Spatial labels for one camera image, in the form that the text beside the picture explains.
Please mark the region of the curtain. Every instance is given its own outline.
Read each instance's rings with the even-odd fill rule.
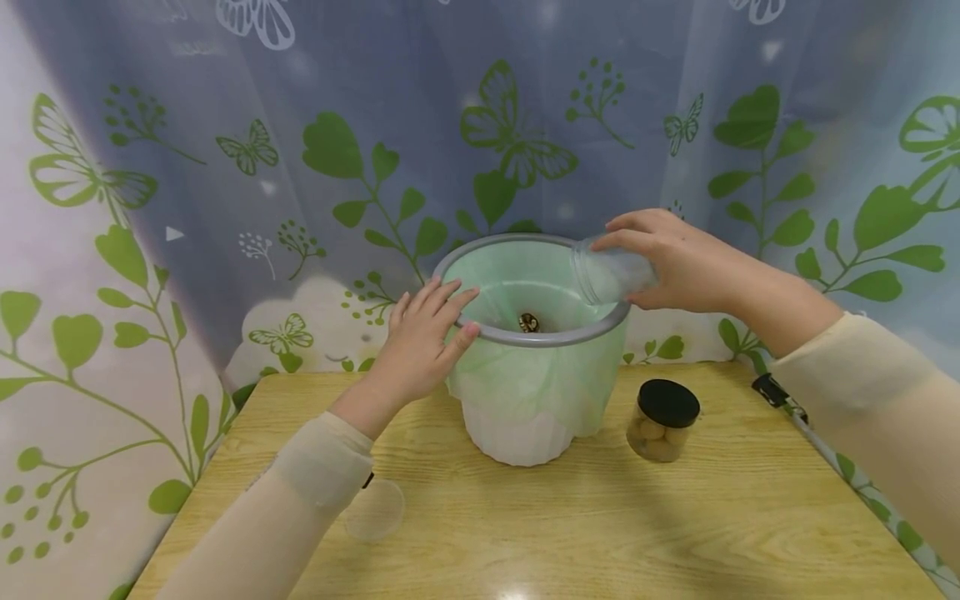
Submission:
[[[396,299],[491,233],[580,238],[662,206],[960,375],[958,19],[949,0],[0,0],[5,587],[125,597],[259,377],[369,369]],[[632,315],[627,364],[731,359],[769,357],[722,315]]]

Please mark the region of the bucket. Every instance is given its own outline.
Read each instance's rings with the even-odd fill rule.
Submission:
[[[541,465],[574,437],[596,433],[613,391],[630,305],[581,298],[574,245],[539,233],[493,235],[451,252],[434,271],[480,288],[456,323],[477,322],[480,335],[447,386],[473,443],[508,465]]]

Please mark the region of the black lid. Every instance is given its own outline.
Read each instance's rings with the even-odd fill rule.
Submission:
[[[640,386],[636,404],[664,427],[689,427],[700,415],[700,402],[687,388],[669,379],[651,379]]]

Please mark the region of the bucket rim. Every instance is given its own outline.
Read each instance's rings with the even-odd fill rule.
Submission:
[[[440,264],[437,265],[437,268],[433,270],[433,275],[438,276],[440,280],[443,281],[446,277],[446,272],[449,271],[453,263],[467,254],[481,248],[486,248],[487,246],[506,242],[541,242],[543,244],[554,244],[566,248],[573,248],[577,243],[575,240],[548,233],[498,233],[473,240],[450,252],[444,256]],[[522,331],[510,331],[508,329],[500,329],[492,325],[478,323],[480,326],[479,337],[483,340],[515,348],[562,348],[564,346],[582,344],[583,342],[588,342],[613,331],[618,325],[624,322],[629,313],[630,304],[626,301],[621,301],[615,304],[613,309],[599,321],[594,321],[591,324],[570,329],[569,331],[558,331],[556,333],[524,333]],[[460,315],[457,318],[456,325],[463,327],[468,321],[469,319],[464,317],[464,315]]]

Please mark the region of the wooden table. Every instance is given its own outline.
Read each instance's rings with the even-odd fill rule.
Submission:
[[[130,596],[174,567],[283,443],[354,380],[263,380]],[[703,416],[672,465],[624,441],[636,390],[668,377]],[[400,527],[377,543],[334,523],[292,598],[898,598],[941,594],[736,364],[621,371],[598,435],[512,468],[470,442],[445,393],[403,411],[374,449],[399,484]]]

